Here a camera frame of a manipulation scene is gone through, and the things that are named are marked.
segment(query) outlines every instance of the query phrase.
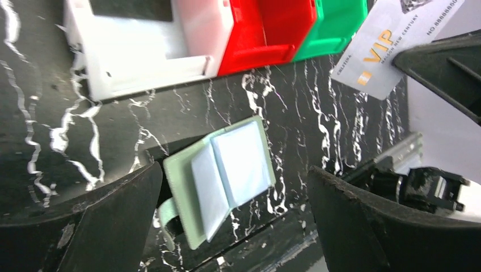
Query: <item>white wall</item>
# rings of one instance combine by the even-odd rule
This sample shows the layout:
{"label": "white wall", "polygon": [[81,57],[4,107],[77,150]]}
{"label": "white wall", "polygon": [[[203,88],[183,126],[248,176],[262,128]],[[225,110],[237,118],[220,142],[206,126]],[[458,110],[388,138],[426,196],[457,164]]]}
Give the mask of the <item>white wall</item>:
{"label": "white wall", "polygon": [[[480,14],[480,0],[465,0],[437,38],[481,29]],[[424,136],[423,165],[481,183],[481,126],[411,78],[408,97],[411,131]]]}

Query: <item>red bin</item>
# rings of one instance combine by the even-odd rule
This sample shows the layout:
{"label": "red bin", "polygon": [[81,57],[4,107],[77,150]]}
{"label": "red bin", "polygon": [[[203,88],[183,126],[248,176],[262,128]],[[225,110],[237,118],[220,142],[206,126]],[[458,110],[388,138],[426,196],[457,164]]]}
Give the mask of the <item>red bin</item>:
{"label": "red bin", "polygon": [[290,62],[317,19],[314,0],[230,0],[230,6],[234,27],[218,75]]}

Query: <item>marble surface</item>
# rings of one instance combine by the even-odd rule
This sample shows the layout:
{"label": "marble surface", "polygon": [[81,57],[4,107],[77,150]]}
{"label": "marble surface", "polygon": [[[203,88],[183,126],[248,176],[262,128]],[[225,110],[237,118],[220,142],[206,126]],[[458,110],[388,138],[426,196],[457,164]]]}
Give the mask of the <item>marble surface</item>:
{"label": "marble surface", "polygon": [[[169,155],[179,140],[253,114],[264,118],[275,188],[234,210],[198,250],[180,234],[176,250],[168,251],[154,214],[140,271],[192,270],[290,210],[312,217],[305,208],[310,165],[342,173],[408,132],[405,84],[385,101],[357,93],[329,77],[340,56],[95,103],[82,71],[75,71],[79,53],[65,40],[63,2],[0,4],[0,216],[48,208]],[[297,224],[302,231],[307,223]]]}

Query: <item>plastic bin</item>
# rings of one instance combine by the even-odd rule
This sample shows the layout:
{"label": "plastic bin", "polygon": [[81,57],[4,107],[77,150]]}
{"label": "plastic bin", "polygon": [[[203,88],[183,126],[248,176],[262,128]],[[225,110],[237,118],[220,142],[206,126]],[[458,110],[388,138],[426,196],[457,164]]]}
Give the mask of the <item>plastic bin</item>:
{"label": "plastic bin", "polygon": [[234,28],[219,75],[290,62],[316,21],[313,0],[230,0]]}
{"label": "plastic bin", "polygon": [[339,53],[368,14],[366,0],[315,0],[317,21],[294,61]]}
{"label": "plastic bin", "polygon": [[225,0],[173,0],[172,22],[94,15],[66,0],[70,45],[82,48],[93,100],[215,77],[234,25]]}

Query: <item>tabletop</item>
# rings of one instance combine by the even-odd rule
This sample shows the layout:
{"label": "tabletop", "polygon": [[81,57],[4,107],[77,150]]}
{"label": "tabletop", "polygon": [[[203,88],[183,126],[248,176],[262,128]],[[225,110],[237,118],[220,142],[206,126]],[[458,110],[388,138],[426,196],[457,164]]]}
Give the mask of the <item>tabletop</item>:
{"label": "tabletop", "polygon": [[154,214],[140,271],[287,267],[278,262],[286,252],[319,248],[309,166],[340,174],[408,133],[405,83],[385,101],[358,93],[330,79],[339,55],[94,102],[78,80],[85,71],[75,70],[81,53],[65,39],[62,0],[0,3],[0,216],[47,209],[214,130],[254,114],[264,119],[275,188],[235,209],[198,250],[180,233],[168,251]]}

